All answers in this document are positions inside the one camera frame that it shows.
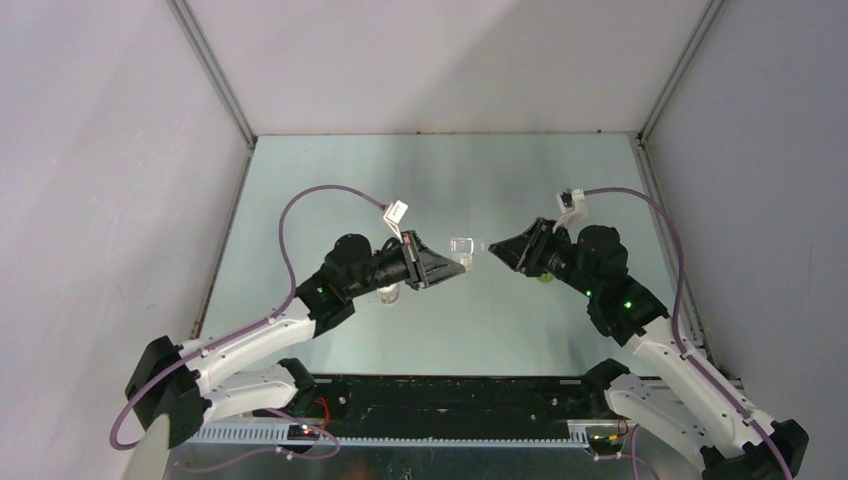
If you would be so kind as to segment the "white pill bottle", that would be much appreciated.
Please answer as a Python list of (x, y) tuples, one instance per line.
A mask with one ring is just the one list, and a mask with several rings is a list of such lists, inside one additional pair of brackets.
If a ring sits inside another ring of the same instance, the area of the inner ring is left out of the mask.
[(381, 304), (392, 305), (399, 299), (400, 287), (398, 283), (395, 283), (385, 287), (379, 287), (376, 292)]

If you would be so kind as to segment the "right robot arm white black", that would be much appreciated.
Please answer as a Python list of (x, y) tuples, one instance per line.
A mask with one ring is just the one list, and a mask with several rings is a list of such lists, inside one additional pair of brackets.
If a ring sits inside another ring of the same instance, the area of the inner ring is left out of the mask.
[(587, 371), (581, 392), (596, 418), (634, 421), (686, 458), (704, 479), (794, 479), (809, 442), (796, 421), (777, 421), (735, 388), (692, 344), (667, 307), (628, 272), (628, 251), (613, 227), (592, 225), (572, 238), (538, 218), (489, 252), (527, 277), (550, 274), (584, 295), (604, 337), (651, 367), (671, 391), (656, 393), (622, 363)]

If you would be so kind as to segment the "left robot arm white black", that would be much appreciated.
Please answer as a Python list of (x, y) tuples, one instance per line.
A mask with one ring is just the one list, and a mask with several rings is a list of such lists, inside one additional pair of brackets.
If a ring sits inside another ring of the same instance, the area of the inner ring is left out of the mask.
[(175, 342), (151, 341), (125, 388), (128, 405), (144, 429), (165, 416), (169, 448), (215, 421), (254, 411), (304, 416), (316, 403), (316, 381), (295, 358), (254, 369), (254, 364), (292, 345), (338, 327), (355, 312), (354, 301), (403, 283), (424, 290), (464, 274), (461, 263), (438, 254), (414, 231), (404, 231), (374, 250), (360, 234), (340, 237), (320, 268), (297, 286), (277, 310), (222, 336)]

